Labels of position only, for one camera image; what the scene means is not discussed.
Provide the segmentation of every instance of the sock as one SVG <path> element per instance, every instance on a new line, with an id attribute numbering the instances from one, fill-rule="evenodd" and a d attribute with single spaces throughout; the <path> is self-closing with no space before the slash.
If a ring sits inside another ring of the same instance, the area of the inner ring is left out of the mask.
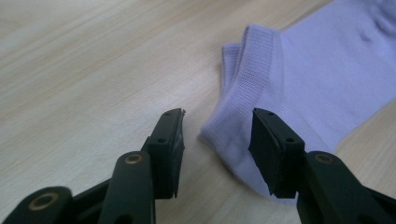
<path id="1" fill-rule="evenodd" d="M 249 25 L 239 46 L 223 47 L 226 78 L 200 138 L 240 180 L 268 196 L 248 152 L 252 109 L 277 113 L 306 151 L 333 153 L 396 97 L 395 12 L 391 0 L 339 0 L 282 34 Z"/>

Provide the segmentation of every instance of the wood grain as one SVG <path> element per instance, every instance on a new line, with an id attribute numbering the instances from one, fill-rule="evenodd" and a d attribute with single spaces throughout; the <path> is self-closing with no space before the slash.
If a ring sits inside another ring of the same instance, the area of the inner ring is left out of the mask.
<path id="1" fill-rule="evenodd" d="M 293 205 L 239 183 L 196 139 L 219 97 L 220 49 L 249 23 L 284 29 L 328 0 L 0 1 L 0 220 L 37 189 L 74 194 L 140 150 L 182 107 L 176 200 L 158 223 L 299 223 Z M 396 104 L 340 146 L 363 184 L 396 197 Z"/>

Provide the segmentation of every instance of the light wood surface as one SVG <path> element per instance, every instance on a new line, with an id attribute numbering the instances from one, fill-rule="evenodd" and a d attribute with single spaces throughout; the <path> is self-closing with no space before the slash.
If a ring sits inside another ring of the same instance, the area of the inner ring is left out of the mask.
<path id="1" fill-rule="evenodd" d="M 178 198 L 157 223 L 299 223 L 293 205 L 239 183 L 196 136 L 219 97 L 221 45 L 249 23 L 285 29 L 327 0 L 0 0 L 0 221 L 28 194 L 78 194 L 140 150 L 161 113 L 184 119 Z M 396 103 L 337 150 L 396 197 Z"/>

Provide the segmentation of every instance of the lavender sock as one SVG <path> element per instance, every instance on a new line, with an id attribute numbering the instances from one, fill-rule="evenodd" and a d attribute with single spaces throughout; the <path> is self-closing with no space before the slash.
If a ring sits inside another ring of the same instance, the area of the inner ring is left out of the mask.
<path id="1" fill-rule="evenodd" d="M 339 0 L 282 34 L 249 25 L 239 47 L 223 48 L 222 93 L 200 138 L 268 196 L 248 153 L 252 109 L 276 112 L 306 151 L 334 152 L 396 97 L 395 13 L 391 0 Z"/>

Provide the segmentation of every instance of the wooden table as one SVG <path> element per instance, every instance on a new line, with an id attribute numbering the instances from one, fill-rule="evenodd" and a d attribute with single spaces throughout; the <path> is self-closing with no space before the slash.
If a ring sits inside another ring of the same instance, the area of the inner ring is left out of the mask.
<path id="1" fill-rule="evenodd" d="M 182 107 L 178 198 L 158 223 L 299 223 L 239 183 L 196 136 L 219 97 L 220 48 L 249 23 L 285 29 L 327 0 L 0 1 L 0 219 L 37 189 L 74 194 L 140 150 Z M 338 148 L 364 185 L 396 197 L 396 103 Z"/>

